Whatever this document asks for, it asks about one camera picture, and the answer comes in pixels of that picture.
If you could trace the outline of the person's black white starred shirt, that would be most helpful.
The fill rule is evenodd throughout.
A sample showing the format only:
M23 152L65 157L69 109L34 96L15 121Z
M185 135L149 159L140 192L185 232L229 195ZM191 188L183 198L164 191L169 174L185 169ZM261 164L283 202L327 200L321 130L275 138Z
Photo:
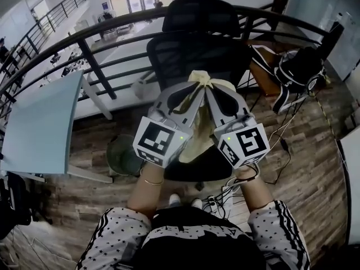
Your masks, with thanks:
M287 206L252 211L246 233L191 206L154 218L127 208L101 217L76 270L310 270L309 254Z

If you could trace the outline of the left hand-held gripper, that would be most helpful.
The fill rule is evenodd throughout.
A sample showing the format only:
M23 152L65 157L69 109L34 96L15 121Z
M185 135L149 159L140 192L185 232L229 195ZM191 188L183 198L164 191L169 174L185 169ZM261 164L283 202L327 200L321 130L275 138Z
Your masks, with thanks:
M133 148L139 158L166 168L180 155L194 135L192 125L205 96L204 87L195 91L198 85L182 82L161 92L148 116L142 117L135 135ZM186 111L173 111L193 91Z

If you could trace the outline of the green mesh waste bin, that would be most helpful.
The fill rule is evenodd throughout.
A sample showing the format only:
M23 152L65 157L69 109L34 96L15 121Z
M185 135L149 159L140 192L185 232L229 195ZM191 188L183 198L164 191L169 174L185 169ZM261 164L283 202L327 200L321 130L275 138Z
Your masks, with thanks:
M115 136L106 149L106 161L112 173L138 177L143 164L132 146L134 137L129 134Z

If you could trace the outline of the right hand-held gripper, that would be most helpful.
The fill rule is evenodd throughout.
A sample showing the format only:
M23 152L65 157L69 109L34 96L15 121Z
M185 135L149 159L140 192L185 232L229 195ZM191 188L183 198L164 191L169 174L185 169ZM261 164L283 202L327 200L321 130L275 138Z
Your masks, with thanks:
M249 109L242 95L214 83L213 90L206 89L206 99L216 126L217 149L233 169L257 163L270 151L263 124L257 123L252 113L246 114ZM236 119L224 124L222 115Z

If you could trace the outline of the black metal railing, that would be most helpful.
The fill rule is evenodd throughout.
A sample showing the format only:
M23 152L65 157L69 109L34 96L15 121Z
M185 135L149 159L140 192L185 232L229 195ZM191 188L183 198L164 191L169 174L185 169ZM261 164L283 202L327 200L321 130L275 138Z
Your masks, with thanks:
M221 36L229 36L230 38L240 38L241 40L248 40L251 33L268 34L271 36L279 35L282 37L289 37L292 39L301 39L306 42L316 43L315 40L309 38L302 38L295 34L283 33L276 31L279 23L284 23L292 26L309 30L322 36L322 40L317 42L318 50L325 60L334 49L335 44L338 42L342 35L344 28L339 22L334 22L330 31L325 31L317 28L305 21L295 19L290 16L281 15L277 12L270 11L272 4L267 4L261 8L252 8L245 6L225 6L224 3L217 2L216 0L175 0L169 7L162 7L159 9L150 9L143 12L136 12L126 14L121 17L116 17L95 26L86 28L74 35L71 35L56 44L52 45L45 51L37 54L31 62L19 69L9 81L0 87L0 119L6 118L12 111L12 105L16 102L16 97L27 90L29 87L39 82L43 78L48 77L50 74L64 69L67 66L86 60L89 63L89 68L85 69L85 73L95 73L97 79L93 82L94 85L101 84L103 91L99 94L107 94L111 98L115 98L115 92L121 89L126 89L129 86L123 85L112 87L110 81L121 77L126 77L131 74L142 72L152 72L152 67L141 67L135 70L126 71L120 74L105 76L102 71L104 68L113 65L122 64L127 61L140 59L146 57L146 53L139 53L136 55L119 58L104 64L99 64L95 59L95 54L104 52L126 44L139 42L142 40L161 36L163 33L205 33L215 34L219 33ZM120 26L137 23L146 20L156 20L162 18L163 28L152 34L144 34L139 37L129 38L120 42L115 42L108 46L100 47L91 51L86 43L86 39L104 32L106 30L115 29ZM81 49L81 54L75 56L49 71L39 75L37 78L21 87L15 93L10 93L10 89L14 84L19 85L20 79L23 78L31 69L35 68L41 62L49 57L64 50L67 47L77 45Z

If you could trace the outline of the black mesh office chair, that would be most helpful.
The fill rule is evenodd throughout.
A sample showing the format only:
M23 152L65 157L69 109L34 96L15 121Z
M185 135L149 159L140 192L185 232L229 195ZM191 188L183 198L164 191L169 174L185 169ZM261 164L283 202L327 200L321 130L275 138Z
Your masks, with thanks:
M251 61L251 50L237 37L240 24L235 8L222 0L174 0L164 17L163 34L150 40L147 53L160 89L185 82L194 70L237 87ZM200 109L194 141L167 166L171 181L204 182L228 178L232 167L210 138L209 113Z

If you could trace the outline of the person's right forearm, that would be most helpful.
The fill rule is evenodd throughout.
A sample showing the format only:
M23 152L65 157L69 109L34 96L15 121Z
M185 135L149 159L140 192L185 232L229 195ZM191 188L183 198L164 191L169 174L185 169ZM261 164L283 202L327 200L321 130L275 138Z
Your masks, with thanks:
M253 168L243 166L235 170L235 176L242 181L240 188L249 212L263 208L274 201L269 188Z

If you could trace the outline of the white power strip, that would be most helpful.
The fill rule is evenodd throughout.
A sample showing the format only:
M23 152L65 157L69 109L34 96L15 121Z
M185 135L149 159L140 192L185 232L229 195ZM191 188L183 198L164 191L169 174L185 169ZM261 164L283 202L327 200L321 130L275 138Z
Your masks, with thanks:
M228 219L230 217L230 211L233 207L233 190L231 186L223 186L220 193L215 196L209 196L206 202L206 210L209 210L210 214L222 218Z

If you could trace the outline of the cream clothes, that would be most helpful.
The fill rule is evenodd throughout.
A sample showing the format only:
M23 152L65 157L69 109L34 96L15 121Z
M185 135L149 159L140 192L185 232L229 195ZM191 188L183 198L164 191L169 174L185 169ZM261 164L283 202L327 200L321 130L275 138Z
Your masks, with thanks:
M235 86L223 79L211 78L207 71L193 70L188 78L189 82L199 82L199 86L218 86L222 85L235 92ZM182 163L190 163L198 158L201 154L214 146L213 140L210 138L215 130L215 124L212 121L210 110L205 103L201 103L192 125L193 136L187 142L187 145L180 153L178 160Z

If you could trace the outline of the white table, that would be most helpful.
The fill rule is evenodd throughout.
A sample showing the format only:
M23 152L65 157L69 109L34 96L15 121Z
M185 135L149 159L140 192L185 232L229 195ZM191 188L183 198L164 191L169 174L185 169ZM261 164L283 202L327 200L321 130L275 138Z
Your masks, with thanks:
M348 200L348 244L360 245L360 125L339 141Z

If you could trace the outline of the person's left forearm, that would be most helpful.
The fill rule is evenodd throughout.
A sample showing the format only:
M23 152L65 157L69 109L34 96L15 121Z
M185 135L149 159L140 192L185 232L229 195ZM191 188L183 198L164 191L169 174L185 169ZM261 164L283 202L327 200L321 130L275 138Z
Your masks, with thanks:
M163 182L164 169L146 163L127 201L127 208L151 219L157 209Z

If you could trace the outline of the black swivel chair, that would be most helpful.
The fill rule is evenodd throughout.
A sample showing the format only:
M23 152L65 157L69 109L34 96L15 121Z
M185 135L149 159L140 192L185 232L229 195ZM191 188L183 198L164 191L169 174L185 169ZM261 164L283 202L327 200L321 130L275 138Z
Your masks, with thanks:
M50 196L51 191L48 189L37 192L34 181L27 188L24 179L15 173L0 178L0 240L15 226L28 226L31 222L39 221L39 217L53 224L44 210Z

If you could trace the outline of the pale blue glass table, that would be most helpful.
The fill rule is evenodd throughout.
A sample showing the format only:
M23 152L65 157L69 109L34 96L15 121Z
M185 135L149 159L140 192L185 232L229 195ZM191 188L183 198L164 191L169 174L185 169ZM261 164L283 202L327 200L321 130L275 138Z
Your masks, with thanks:
M69 174L113 182L111 177L69 164L75 109L83 81L82 71L77 71L17 99L4 135L0 171Z

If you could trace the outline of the white plastic jug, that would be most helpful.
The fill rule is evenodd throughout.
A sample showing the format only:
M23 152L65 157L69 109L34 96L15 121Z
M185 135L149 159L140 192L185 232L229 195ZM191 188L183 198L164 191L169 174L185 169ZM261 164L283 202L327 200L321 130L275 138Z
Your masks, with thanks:
M134 92L134 95L139 100L144 100L149 96L153 90L152 83L149 83L147 80L137 79L132 85L131 89Z

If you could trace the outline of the black white backpack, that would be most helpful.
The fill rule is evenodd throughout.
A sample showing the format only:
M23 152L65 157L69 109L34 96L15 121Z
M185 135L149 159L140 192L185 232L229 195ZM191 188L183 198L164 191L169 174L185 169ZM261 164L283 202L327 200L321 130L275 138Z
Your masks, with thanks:
M302 103L319 78L324 77L323 60L312 47L275 53L265 45L252 45L253 62L280 87L272 110L279 114Z

